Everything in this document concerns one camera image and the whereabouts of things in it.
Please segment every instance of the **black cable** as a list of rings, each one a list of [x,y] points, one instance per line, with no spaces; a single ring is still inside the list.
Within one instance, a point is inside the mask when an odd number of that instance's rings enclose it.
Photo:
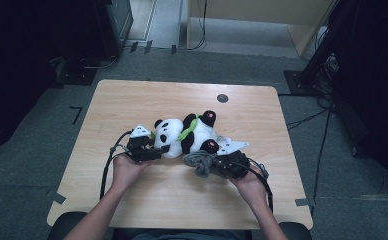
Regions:
[[[259,173],[257,173],[256,171],[254,171],[253,169],[251,169],[250,167],[246,167],[242,164],[239,164],[237,162],[230,162],[232,164],[235,164],[235,165],[238,165],[242,168],[245,168],[247,170],[249,170],[250,172],[252,172],[258,179],[259,181],[262,183],[262,185],[265,187],[265,190],[266,192],[268,193],[268,204],[269,204],[269,208],[271,209],[271,211],[273,212],[273,193],[271,191],[271,188],[269,187],[269,184],[268,184],[268,181],[262,176],[260,175]]]
[[[110,67],[111,65],[113,65],[113,63],[115,63],[116,62],[116,60],[117,60],[117,57],[114,57],[113,58],[113,60],[110,62],[110,63],[108,63],[108,64],[106,64],[106,65],[103,65],[103,66],[82,66],[83,68],[86,68],[86,69],[103,69],[103,68],[108,68],[108,67]]]
[[[112,162],[112,160],[118,156],[113,156],[113,153],[116,151],[116,148],[119,146],[119,143],[120,141],[122,140],[122,138],[124,138],[126,135],[128,134],[131,134],[132,131],[127,131],[125,132],[124,134],[122,134],[122,136],[119,137],[119,139],[116,141],[115,145],[110,148],[110,155],[109,155],[109,158],[107,159],[107,162],[106,162],[106,166],[104,167],[104,170],[103,170],[103,178],[101,179],[101,190],[100,190],[100,199],[102,199],[104,197],[104,192],[105,192],[105,188],[106,188],[106,181],[107,181],[107,173],[109,172],[109,166],[110,166],[110,163]]]
[[[321,40],[324,39],[324,37],[327,35],[328,33],[328,28],[325,29],[325,31],[321,34],[321,36],[319,36],[319,39],[318,39],[318,33],[316,33],[315,35],[315,50],[319,47],[319,45],[321,44]]]
[[[201,30],[203,32],[203,36],[200,39],[200,42],[197,44],[197,46],[195,46],[194,48],[188,48],[188,49],[185,49],[185,50],[189,50],[189,51],[197,50],[201,46],[203,46],[203,44],[206,42],[206,12],[207,12],[207,0],[204,1],[203,24],[201,24],[201,20],[199,19],[199,21],[200,21],[200,28],[201,28]]]
[[[287,123],[287,124],[286,124],[287,127],[290,126],[290,125],[296,124],[295,126],[288,128],[288,131],[290,131],[290,130],[293,129],[293,128],[298,127],[300,124],[302,124],[302,123],[304,123],[304,122],[307,122],[307,121],[312,120],[314,117],[316,117],[316,116],[318,116],[318,115],[320,115],[320,114],[322,114],[322,113],[324,113],[324,112],[326,112],[326,111],[328,111],[328,109],[324,109],[324,110],[322,110],[322,111],[320,111],[320,112],[318,112],[318,113],[316,113],[316,114],[314,114],[314,115],[312,115],[312,116],[309,116],[309,117],[307,117],[307,118],[305,118],[305,119],[303,119],[303,120],[296,121],[296,122],[292,122],[292,123]]]
[[[326,140],[326,136],[327,136],[327,133],[328,133],[328,125],[329,125],[330,117],[331,117],[331,111],[328,111],[328,116],[327,116],[327,120],[326,120],[326,124],[325,124],[325,130],[324,130],[324,136],[322,138],[321,147],[319,149],[318,164],[316,166],[315,186],[314,186],[314,189],[313,189],[313,196],[312,196],[314,204],[316,204],[315,199],[316,199],[316,193],[318,191],[319,170],[320,170],[320,166],[321,166],[322,152],[324,150],[325,140]],[[312,218],[313,218],[313,212],[314,211],[315,211],[315,206],[312,206],[312,209],[311,209]]]

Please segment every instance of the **black tape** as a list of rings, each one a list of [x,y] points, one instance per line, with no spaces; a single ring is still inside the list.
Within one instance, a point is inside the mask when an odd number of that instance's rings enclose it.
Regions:
[[[153,40],[147,42],[147,46],[145,46],[144,54],[150,53],[151,45],[153,44]]]
[[[77,121],[78,118],[79,118],[79,115],[81,115],[82,107],[74,107],[74,106],[70,106],[70,108],[71,108],[71,109],[79,109],[78,114],[76,114],[76,117],[75,117],[75,119],[73,120],[73,123],[72,123],[72,125],[75,125],[76,121]]]
[[[131,53],[135,52],[137,50],[137,47],[138,47],[138,42],[134,42],[131,46]]]
[[[176,53],[176,45],[172,45],[172,50],[170,51],[170,54],[175,54]]]
[[[297,207],[309,205],[309,200],[307,200],[307,198],[296,199],[295,201],[296,201]]]
[[[47,196],[53,199],[54,202],[57,202],[58,204],[62,205],[64,201],[66,201],[66,198],[57,193],[54,190],[50,190],[47,192]]]

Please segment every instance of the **forearm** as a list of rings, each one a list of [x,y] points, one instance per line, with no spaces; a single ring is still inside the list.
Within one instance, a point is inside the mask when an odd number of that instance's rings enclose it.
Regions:
[[[266,204],[266,201],[251,203],[249,206],[256,216],[256,219],[260,225],[260,230],[266,239],[288,239],[278,225],[278,222],[276,221],[271,209]]]
[[[124,192],[110,189],[65,239],[103,239]]]

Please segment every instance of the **panda plush toy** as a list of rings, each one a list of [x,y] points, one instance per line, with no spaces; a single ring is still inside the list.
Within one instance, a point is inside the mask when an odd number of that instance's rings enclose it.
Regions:
[[[169,145],[169,151],[163,153],[165,158],[176,158],[182,153],[181,142],[178,137],[183,130],[182,121],[176,118],[157,120],[154,124],[156,129],[154,137],[154,147],[161,148]]]
[[[219,150],[217,135],[213,128],[216,121],[216,113],[207,110],[203,115],[189,114],[183,120],[183,131],[178,137],[181,141],[184,154],[204,150],[208,153],[216,153]]]
[[[200,150],[216,153],[219,145],[213,128],[215,121],[216,113],[211,110],[205,111],[203,115],[191,113],[183,121],[176,118],[159,119],[154,124],[154,147],[169,145],[169,151],[162,155],[165,158],[176,158],[181,153],[189,154]]]

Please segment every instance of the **wooden table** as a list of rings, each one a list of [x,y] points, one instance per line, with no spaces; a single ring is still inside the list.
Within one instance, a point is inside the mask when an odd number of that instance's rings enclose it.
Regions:
[[[219,102],[219,94],[229,100]],[[122,133],[138,124],[153,131],[157,119],[183,119],[191,112],[208,109],[217,114],[217,134],[249,142],[242,152],[269,171],[276,219],[300,222],[310,229],[313,223],[308,206],[295,203],[305,199],[305,193],[274,88],[125,80],[98,84],[58,189],[66,200],[63,204],[53,202],[48,223],[54,224],[62,213],[89,212],[96,205],[109,149]],[[162,158],[144,171],[122,199],[110,226],[259,228],[228,180],[214,175],[199,178],[181,157]]]

